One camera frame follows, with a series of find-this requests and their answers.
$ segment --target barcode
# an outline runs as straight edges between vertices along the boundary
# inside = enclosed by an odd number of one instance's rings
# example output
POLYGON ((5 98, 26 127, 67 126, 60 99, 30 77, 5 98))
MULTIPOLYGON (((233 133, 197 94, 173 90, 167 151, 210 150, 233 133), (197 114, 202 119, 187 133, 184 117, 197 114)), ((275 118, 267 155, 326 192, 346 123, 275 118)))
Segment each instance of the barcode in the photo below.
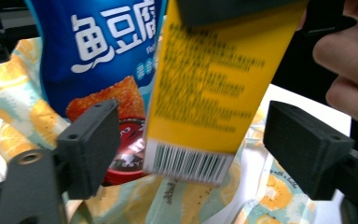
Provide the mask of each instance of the barcode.
POLYGON ((220 185, 233 160, 233 154, 200 151, 149 139, 144 170, 147 173, 220 185))

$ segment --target crumpled packaging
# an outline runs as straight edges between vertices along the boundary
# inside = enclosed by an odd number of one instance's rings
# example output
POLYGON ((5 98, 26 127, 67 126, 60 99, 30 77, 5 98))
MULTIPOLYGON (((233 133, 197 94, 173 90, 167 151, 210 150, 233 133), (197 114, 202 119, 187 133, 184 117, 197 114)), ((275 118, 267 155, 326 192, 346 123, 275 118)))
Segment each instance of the crumpled packaging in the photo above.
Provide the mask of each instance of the crumpled packaging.
MULTIPOLYGON (((0 153, 9 161, 34 148, 56 147, 57 136, 70 123, 61 118, 43 98, 39 79, 42 42, 40 38, 20 41, 9 62, 0 65, 0 153)), ((71 223, 222 223, 213 219, 229 204, 236 216, 224 223, 311 223, 314 202, 269 155, 252 200, 234 197, 243 180, 242 153, 265 150, 262 137, 265 113, 257 111, 223 184, 211 187, 198 183, 148 175, 110 187, 101 187, 71 216, 71 223)))

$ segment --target finger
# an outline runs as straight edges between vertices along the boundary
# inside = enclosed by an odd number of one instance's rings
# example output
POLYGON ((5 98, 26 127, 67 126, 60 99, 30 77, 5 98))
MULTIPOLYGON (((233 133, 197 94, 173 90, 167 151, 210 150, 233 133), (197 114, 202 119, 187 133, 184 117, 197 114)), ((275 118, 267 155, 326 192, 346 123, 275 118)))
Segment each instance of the finger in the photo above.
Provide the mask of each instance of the finger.
POLYGON ((315 45, 313 57, 320 65, 358 85, 358 26, 322 38, 315 45))
POLYGON ((345 16, 355 17, 357 19, 358 18, 357 8, 358 8, 358 1, 345 1, 343 14, 345 16))
POLYGON ((326 101, 335 109, 358 120, 358 86, 338 77, 326 94, 326 101))

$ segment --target nutrition label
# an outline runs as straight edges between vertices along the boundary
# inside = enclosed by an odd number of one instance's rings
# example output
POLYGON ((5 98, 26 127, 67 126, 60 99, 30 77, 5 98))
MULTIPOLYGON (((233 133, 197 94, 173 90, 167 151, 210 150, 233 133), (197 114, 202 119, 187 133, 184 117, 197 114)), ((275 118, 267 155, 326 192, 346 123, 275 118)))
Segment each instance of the nutrition label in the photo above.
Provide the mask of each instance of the nutrition label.
POLYGON ((210 69, 214 64, 241 70, 262 69, 265 61, 247 57, 237 48, 219 42, 211 31, 170 24, 160 72, 155 116, 227 133, 236 131, 233 118, 250 119, 253 113, 240 106, 224 107, 227 98, 239 98, 245 83, 230 81, 228 73, 210 69))

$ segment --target blue snack bag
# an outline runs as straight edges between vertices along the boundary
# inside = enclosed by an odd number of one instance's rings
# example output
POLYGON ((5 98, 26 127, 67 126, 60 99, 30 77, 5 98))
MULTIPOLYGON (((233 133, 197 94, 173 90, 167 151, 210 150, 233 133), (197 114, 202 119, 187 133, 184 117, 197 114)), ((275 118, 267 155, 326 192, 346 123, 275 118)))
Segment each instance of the blue snack bag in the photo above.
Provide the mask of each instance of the blue snack bag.
POLYGON ((26 0, 43 40, 40 79, 49 105, 68 118, 74 99, 131 77, 147 111, 164 1, 26 0))

